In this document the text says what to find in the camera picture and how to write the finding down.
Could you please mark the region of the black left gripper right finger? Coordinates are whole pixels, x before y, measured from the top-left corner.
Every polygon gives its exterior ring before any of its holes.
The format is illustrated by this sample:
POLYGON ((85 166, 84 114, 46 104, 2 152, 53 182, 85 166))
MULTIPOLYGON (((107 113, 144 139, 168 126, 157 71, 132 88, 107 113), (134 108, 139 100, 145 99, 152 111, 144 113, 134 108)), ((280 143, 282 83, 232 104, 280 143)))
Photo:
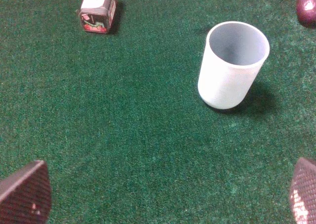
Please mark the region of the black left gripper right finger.
POLYGON ((296 223, 316 222, 316 162, 299 158, 289 192, 290 208, 296 223))

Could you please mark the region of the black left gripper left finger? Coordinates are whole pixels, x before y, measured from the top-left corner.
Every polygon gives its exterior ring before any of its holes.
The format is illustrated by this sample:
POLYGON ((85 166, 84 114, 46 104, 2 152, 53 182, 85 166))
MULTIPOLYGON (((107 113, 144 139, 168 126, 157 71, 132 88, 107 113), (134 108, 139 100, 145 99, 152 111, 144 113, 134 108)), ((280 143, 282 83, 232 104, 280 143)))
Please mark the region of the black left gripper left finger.
POLYGON ((51 210, 47 163, 35 160, 0 182, 2 224, 45 224, 51 210))

